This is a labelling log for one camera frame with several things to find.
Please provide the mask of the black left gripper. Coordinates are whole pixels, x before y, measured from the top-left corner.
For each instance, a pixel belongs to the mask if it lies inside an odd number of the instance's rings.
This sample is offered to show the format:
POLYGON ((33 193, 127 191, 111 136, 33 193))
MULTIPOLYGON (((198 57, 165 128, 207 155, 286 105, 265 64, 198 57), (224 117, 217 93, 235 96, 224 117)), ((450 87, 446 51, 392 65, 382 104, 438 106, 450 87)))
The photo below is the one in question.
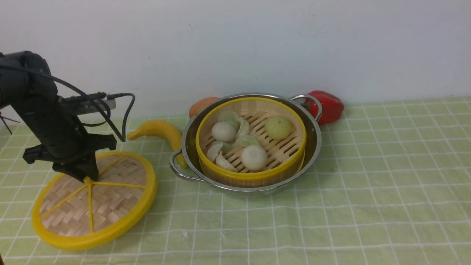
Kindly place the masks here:
POLYGON ((96 151, 115 150, 116 138, 101 134, 52 134, 38 138, 40 144, 25 149, 23 159, 28 164, 36 161, 52 162, 53 170, 84 182, 99 179, 96 151))

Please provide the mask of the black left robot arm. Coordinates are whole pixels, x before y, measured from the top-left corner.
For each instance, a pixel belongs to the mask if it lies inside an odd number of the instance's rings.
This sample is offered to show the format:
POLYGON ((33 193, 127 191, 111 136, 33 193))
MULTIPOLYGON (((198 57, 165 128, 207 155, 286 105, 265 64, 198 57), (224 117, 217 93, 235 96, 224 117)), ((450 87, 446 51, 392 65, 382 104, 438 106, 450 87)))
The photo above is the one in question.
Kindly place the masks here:
POLYGON ((54 171, 80 182, 99 179, 96 151, 115 150, 117 141, 113 135, 89 134, 74 104, 89 102, 110 122, 98 104, 104 93, 87 95, 53 77, 46 60, 30 51, 1 54, 0 85, 1 108, 13 107, 40 141, 25 149, 27 164, 51 162, 54 171))

